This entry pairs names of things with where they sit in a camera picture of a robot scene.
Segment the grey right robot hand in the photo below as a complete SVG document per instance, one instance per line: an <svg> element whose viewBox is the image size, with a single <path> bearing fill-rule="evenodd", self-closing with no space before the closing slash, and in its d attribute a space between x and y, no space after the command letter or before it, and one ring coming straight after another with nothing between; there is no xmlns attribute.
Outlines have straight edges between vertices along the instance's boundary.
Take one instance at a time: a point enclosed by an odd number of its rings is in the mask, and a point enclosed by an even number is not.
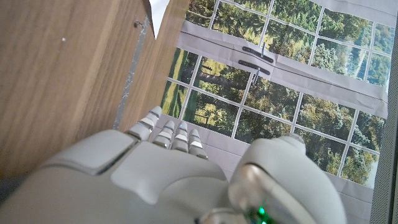
<svg viewBox="0 0 398 224"><path fill-rule="evenodd" d="M343 202L297 134L257 139L231 178L196 129L155 107L45 161L1 204L2 223L346 223Z"/></svg>

